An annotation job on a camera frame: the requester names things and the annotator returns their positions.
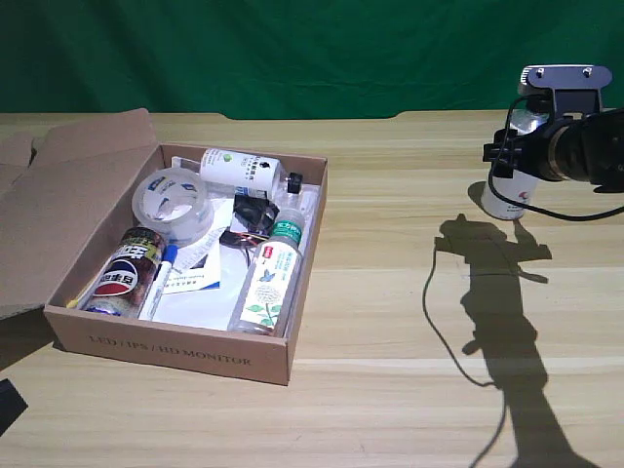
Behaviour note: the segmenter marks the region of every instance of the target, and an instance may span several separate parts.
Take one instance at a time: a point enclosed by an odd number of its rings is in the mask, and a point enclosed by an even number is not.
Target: blue pen cap
[[[168,261],[169,263],[174,263],[177,257],[177,245],[169,244],[165,247],[165,252],[163,253],[163,261]]]

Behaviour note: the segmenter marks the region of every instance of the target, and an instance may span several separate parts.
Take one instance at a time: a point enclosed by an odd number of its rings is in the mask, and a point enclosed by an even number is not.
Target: white marker
[[[156,279],[149,289],[149,293],[147,294],[145,302],[143,302],[143,306],[140,308],[140,314],[138,314],[139,320],[152,320],[154,318],[156,307],[158,306],[160,298],[163,295],[163,289],[167,284],[169,274],[174,268],[174,261],[176,261],[176,256],[177,246],[173,244],[168,245],[165,248],[163,260],[160,262],[160,266],[158,267]]]

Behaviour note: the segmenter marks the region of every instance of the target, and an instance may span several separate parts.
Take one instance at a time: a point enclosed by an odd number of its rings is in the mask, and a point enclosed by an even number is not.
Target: green screen
[[[598,63],[621,0],[0,0],[0,112],[389,117],[507,107],[522,67]]]

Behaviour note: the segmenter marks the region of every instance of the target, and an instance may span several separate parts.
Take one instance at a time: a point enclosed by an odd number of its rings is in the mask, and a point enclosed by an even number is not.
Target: cardboard box
[[[70,352],[288,384],[325,206],[326,159],[255,153],[279,158],[287,171],[321,187],[291,319],[277,338],[64,308],[136,224],[131,199],[137,185],[173,156],[199,161],[206,147],[158,143],[144,109],[50,130],[29,167],[27,141],[11,138],[0,153],[6,174],[0,179],[0,314],[43,304]],[[11,169],[5,173],[5,167]]]

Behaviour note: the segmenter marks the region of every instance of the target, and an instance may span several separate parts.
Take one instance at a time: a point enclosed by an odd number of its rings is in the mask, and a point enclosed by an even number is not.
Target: wooden table
[[[0,137],[83,117],[4,114]],[[486,176],[482,145],[504,113],[153,118],[161,140],[329,158],[292,383],[63,353],[27,314],[0,323],[0,377],[29,403],[0,439],[0,466],[622,466],[624,216],[527,214],[519,226],[484,214],[468,191]],[[622,196],[544,182],[533,201],[586,214]],[[500,388],[462,376],[423,314],[441,229],[430,317],[462,368]],[[467,345],[475,329],[484,352]]]

